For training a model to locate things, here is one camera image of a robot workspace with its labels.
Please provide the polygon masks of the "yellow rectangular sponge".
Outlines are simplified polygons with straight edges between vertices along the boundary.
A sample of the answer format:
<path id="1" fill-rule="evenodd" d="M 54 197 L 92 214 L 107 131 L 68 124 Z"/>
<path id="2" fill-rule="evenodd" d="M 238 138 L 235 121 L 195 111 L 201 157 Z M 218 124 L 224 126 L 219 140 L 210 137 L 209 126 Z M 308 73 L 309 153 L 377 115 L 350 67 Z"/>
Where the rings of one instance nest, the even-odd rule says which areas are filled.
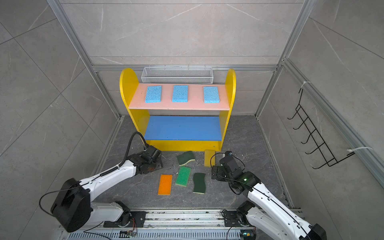
<path id="1" fill-rule="evenodd" d="M 215 150 L 205 150 L 204 166 L 212 167 L 215 165 Z"/>

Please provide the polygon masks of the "light blue cellulose sponge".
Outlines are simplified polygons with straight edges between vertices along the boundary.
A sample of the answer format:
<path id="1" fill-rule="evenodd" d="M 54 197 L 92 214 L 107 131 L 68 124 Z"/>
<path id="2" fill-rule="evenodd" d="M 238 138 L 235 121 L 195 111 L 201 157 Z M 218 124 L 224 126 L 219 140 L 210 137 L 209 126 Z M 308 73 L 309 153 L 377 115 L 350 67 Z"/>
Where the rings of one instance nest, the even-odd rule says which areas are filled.
<path id="1" fill-rule="evenodd" d="M 218 87 L 203 87 L 203 91 L 205 104 L 218 104 L 220 102 Z"/>

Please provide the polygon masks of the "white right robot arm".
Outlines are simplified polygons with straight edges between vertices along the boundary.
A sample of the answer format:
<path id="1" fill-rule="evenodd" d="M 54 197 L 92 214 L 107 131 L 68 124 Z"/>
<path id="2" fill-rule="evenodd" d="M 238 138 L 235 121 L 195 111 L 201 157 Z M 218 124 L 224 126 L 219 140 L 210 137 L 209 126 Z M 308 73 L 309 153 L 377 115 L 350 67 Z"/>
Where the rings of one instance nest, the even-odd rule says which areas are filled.
<path id="1" fill-rule="evenodd" d="M 326 240 L 326 231 L 318 224 L 311 225 L 287 208 L 251 172 L 229 167 L 213 166 L 213 178 L 226 181 L 247 197 L 237 209 L 242 224 L 254 226 L 274 240 Z"/>

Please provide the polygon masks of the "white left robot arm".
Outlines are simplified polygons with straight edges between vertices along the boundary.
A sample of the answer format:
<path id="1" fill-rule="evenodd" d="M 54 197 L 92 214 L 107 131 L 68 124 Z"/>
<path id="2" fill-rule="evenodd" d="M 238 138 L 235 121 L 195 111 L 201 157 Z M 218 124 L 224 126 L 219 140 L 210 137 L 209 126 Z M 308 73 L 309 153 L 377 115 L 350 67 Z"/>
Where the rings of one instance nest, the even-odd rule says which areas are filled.
<path id="1" fill-rule="evenodd" d="M 51 214 L 69 233 L 84 225 L 99 222 L 127 226 L 132 215 L 124 203 L 96 203 L 94 200 L 126 179 L 161 169 L 161 157 L 160 150 L 148 146 L 144 151 L 125 157 L 121 163 L 98 175 L 80 181 L 74 178 L 65 181 L 51 207 Z"/>

